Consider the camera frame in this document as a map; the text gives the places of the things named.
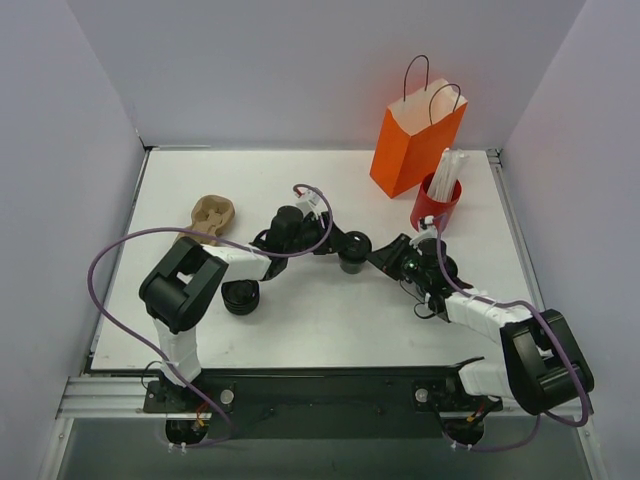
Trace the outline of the black cup lid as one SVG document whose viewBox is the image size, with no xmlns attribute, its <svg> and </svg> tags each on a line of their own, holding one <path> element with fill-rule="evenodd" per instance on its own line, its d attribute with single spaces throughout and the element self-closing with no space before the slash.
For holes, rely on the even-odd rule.
<svg viewBox="0 0 640 480">
<path fill-rule="evenodd" d="M 349 262 L 364 262 L 372 251 L 372 243 L 369 237 L 360 231 L 346 233 L 347 246 L 340 252 L 340 258 Z"/>
</svg>

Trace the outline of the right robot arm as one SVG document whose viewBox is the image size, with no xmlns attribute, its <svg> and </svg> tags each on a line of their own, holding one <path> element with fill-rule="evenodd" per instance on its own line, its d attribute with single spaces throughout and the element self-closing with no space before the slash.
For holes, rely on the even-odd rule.
<svg viewBox="0 0 640 480">
<path fill-rule="evenodd" d="M 445 380 L 450 405 L 464 408 L 478 396 L 510 398 L 532 415 L 574 399 L 590 405 L 594 376 L 559 311 L 490 298 L 459 278 L 446 243 L 433 236 L 414 240 L 401 234 L 367 260 L 391 279 L 414 285 L 436 317 L 501 347 L 502 361 L 474 361 Z"/>
</svg>

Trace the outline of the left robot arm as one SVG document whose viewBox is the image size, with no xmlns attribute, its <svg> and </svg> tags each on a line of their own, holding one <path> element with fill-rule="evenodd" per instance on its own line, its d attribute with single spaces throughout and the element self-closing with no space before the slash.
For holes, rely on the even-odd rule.
<svg viewBox="0 0 640 480">
<path fill-rule="evenodd" d="M 357 251 L 361 239 L 337 227 L 327 211 L 317 215 L 284 206 L 270 227 L 247 245 L 202 245 L 187 237 L 177 240 L 139 289 L 154 319 L 160 350 L 167 357 L 162 375 L 170 382 L 168 400 L 182 411 L 193 410 L 202 401 L 203 386 L 195 380 L 202 371 L 196 325 L 216 293 L 221 294 L 228 312 L 248 315 L 259 305 L 259 284 L 282 273 L 292 254 L 309 251 L 345 259 Z"/>
</svg>

